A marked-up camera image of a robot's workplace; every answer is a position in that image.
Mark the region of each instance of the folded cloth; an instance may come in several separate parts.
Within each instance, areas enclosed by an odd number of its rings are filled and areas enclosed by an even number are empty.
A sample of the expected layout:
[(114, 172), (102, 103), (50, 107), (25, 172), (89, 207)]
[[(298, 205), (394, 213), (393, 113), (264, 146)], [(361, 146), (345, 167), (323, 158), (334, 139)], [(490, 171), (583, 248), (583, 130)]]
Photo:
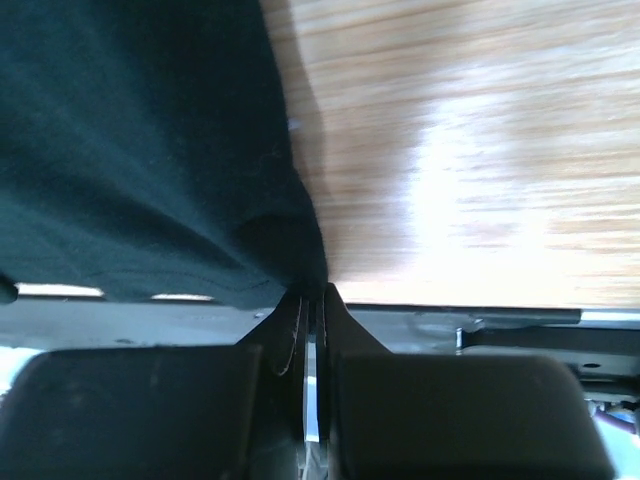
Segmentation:
[(241, 308), (322, 291), (258, 0), (0, 11), (0, 277)]

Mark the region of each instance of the purple cable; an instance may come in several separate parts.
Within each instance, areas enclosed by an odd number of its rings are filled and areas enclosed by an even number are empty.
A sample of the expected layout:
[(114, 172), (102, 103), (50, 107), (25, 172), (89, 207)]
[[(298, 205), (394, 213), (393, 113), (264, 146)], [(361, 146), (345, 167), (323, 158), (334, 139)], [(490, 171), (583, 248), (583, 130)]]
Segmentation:
[(601, 409), (596, 409), (596, 412), (593, 414), (593, 418), (598, 420), (602, 420), (604, 423), (611, 425), (612, 427), (616, 427), (619, 430), (623, 430), (631, 435), (636, 434), (636, 426), (631, 422), (625, 422), (624, 420), (614, 417), (613, 415), (609, 415), (605, 411)]

